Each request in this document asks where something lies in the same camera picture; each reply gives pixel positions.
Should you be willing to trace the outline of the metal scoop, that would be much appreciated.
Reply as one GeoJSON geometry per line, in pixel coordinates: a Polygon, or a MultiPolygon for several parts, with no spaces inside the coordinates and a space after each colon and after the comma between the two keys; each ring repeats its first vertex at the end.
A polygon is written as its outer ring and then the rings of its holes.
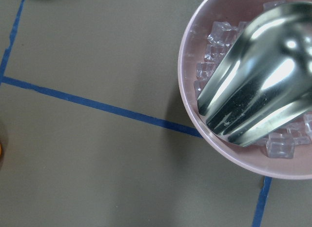
{"type": "Polygon", "coordinates": [[[263,12],[245,28],[197,99],[219,138],[248,146],[312,109],[312,4],[263,12]]]}

